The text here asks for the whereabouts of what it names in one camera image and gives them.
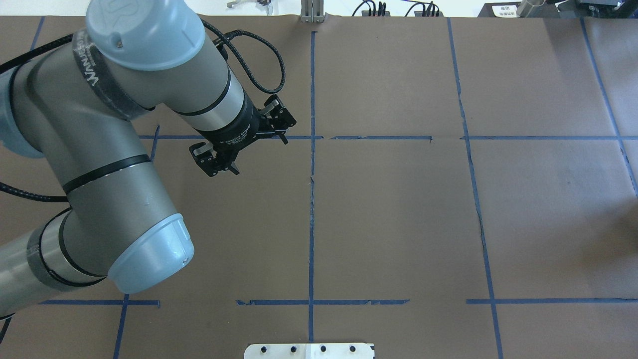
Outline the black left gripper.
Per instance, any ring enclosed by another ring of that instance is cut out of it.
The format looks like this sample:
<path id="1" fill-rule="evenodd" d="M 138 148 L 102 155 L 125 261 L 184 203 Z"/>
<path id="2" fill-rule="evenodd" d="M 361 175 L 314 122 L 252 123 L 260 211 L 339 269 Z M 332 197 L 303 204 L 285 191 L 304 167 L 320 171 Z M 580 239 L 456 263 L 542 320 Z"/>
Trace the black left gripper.
<path id="1" fill-rule="evenodd" d="M 241 150 L 260 139 L 278 138 L 284 145 L 289 143 L 286 132 L 297 124 L 289 109 L 278 95 L 271 95 L 258 109 L 248 95 L 236 118 L 225 127 L 214 131 L 200 130 L 205 142 L 189 146 L 196 165 L 209 177 L 219 172 L 230 171 L 239 175 L 235 160 Z"/>

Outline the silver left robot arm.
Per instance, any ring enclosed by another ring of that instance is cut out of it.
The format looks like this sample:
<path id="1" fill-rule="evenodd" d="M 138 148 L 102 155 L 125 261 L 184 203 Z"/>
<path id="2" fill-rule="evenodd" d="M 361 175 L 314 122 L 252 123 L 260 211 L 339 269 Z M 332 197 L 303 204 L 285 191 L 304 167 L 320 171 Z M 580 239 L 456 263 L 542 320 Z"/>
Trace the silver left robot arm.
<path id="1" fill-rule="evenodd" d="M 70 206 L 1 247 L 1 318 L 112 280 L 144 291 L 184 268 L 194 246 L 132 124 L 165 105 L 203 136 L 189 148 L 209 177 L 296 124 L 278 97 L 280 52 L 223 33 L 182 0 L 92 0 L 86 27 L 1 66 L 1 143 L 44 158 Z"/>

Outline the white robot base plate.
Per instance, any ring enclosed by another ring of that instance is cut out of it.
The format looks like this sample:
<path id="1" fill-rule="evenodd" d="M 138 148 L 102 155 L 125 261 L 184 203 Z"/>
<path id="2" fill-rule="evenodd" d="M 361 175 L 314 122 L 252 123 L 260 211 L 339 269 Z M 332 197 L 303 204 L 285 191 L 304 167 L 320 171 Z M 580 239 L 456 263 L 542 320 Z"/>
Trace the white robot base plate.
<path id="1" fill-rule="evenodd" d="M 368 343 L 292 343 L 249 345 L 244 359 L 375 359 Z"/>

